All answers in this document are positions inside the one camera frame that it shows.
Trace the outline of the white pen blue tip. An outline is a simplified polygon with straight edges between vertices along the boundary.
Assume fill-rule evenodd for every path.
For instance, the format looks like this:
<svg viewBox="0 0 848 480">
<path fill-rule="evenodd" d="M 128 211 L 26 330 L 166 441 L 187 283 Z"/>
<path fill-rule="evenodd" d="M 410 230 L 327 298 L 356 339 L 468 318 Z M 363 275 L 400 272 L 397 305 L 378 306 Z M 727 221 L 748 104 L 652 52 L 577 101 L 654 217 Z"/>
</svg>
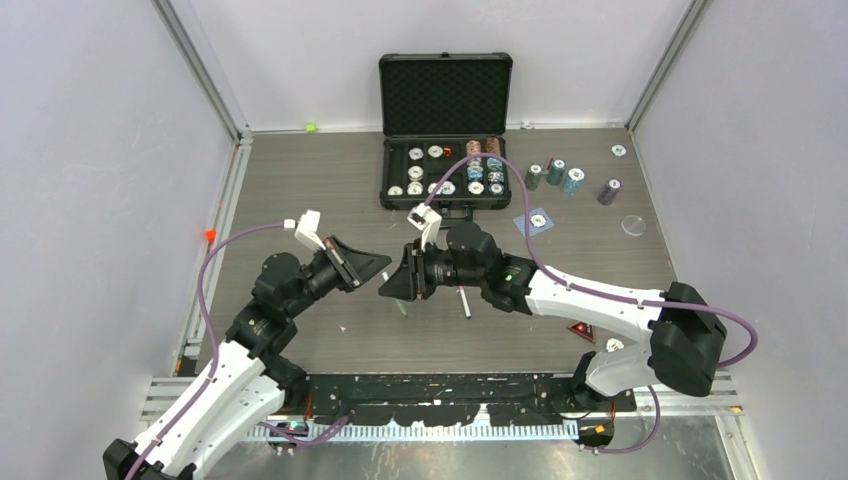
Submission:
<svg viewBox="0 0 848 480">
<path fill-rule="evenodd" d="M 457 291 L 458 291 L 458 294 L 459 294 L 459 297 L 460 297 L 460 300 L 461 300 L 461 304 L 462 304 L 462 308 L 463 308 L 463 314 L 464 314 L 466 319 L 471 319 L 472 313 L 471 313 L 471 310 L 470 310 L 470 305 L 469 305 L 469 302 L 468 302 L 468 298 L 467 298 L 467 294 L 465 292 L 465 289 L 462 286 L 459 286 L 457 288 Z"/>
</svg>

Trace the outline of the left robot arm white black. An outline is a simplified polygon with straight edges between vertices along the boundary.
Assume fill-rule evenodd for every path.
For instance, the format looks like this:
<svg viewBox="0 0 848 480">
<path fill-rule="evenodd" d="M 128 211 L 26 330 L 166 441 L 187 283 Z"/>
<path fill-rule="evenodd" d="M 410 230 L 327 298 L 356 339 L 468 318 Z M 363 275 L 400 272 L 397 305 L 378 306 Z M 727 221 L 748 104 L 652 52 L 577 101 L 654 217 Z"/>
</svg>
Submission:
<svg viewBox="0 0 848 480">
<path fill-rule="evenodd" d="M 295 318 L 338 290 L 350 293 L 389 266 L 388 255 L 354 249 L 335 236 L 303 264 L 275 253 L 262 264 L 252 298 L 236 315 L 203 371 L 134 440 L 103 454 L 109 479 L 203 479 L 251 429 L 280 411 L 298 412 L 307 374 L 282 357 Z"/>
</svg>

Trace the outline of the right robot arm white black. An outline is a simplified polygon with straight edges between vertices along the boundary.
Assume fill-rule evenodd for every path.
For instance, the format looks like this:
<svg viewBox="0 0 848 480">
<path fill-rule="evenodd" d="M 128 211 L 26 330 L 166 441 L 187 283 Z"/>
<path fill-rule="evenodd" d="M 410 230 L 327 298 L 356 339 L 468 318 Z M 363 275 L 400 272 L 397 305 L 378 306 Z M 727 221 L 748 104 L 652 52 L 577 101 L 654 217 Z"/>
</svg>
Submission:
<svg viewBox="0 0 848 480">
<path fill-rule="evenodd" d="M 503 252 L 473 222 L 449 229 L 446 241 L 444 249 L 419 240 L 406 244 L 379 294 L 412 302 L 428 299 L 441 286 L 476 287 L 497 310 L 565 318 L 630 339 L 622 349 L 581 357 L 569 390 L 584 410 L 655 384 L 692 397 L 711 392 L 727 330 L 691 286 L 674 282 L 665 291 L 632 290 L 539 267 Z"/>
</svg>

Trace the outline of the green white pen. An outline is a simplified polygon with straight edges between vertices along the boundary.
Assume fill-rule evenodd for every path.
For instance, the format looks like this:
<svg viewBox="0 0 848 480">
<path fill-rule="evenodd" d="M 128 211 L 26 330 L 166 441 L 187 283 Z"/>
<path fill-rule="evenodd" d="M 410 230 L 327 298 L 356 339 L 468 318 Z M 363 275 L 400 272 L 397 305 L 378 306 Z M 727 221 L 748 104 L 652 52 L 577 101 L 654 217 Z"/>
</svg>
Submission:
<svg viewBox="0 0 848 480">
<path fill-rule="evenodd" d="M 390 275 L 388 274 L 388 272 L 387 272 L 387 271 L 385 271 L 385 270 L 384 270 L 384 271 L 382 271 L 382 272 L 381 272 L 381 276 L 382 276 L 382 279 L 383 279 L 383 282 L 384 282 L 384 283 L 385 283 L 385 282 L 388 282 L 388 280 L 389 280 L 389 278 L 390 278 Z M 396 303 L 396 305 L 397 305 L 397 307 L 398 307 L 398 309 L 399 309 L 399 311 L 400 311 L 401 315 L 402 315 L 402 316 L 404 316 L 404 317 L 408 317 L 408 312 L 407 312 L 406 307 L 404 306 L 404 304 L 403 304 L 400 300 L 397 300 L 397 299 L 395 299 L 394 301 L 395 301 L 395 303 Z"/>
</svg>

